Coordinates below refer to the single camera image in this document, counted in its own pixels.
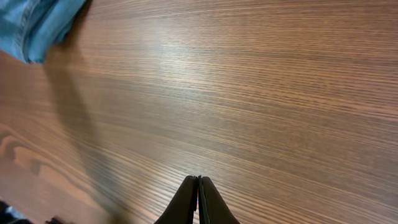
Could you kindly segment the light blue denim jeans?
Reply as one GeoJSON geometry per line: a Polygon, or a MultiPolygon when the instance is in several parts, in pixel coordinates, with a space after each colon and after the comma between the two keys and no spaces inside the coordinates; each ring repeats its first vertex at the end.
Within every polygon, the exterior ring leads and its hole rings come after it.
{"type": "Polygon", "coordinates": [[[86,0],[2,0],[1,51],[43,64],[49,48],[63,42],[86,0]]]}

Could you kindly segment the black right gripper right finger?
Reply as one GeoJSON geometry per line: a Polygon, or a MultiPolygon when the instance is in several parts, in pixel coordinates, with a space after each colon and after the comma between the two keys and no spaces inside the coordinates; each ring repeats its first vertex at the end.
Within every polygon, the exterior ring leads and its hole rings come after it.
{"type": "Polygon", "coordinates": [[[200,224],[239,224],[209,177],[198,178],[200,224]]]}

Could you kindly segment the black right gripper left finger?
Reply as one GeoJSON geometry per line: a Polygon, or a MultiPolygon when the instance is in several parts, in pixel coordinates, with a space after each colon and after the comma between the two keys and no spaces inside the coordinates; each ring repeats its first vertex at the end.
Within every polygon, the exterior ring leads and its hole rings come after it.
{"type": "Polygon", "coordinates": [[[198,178],[188,175],[155,224],[192,224],[197,209],[198,178]]]}

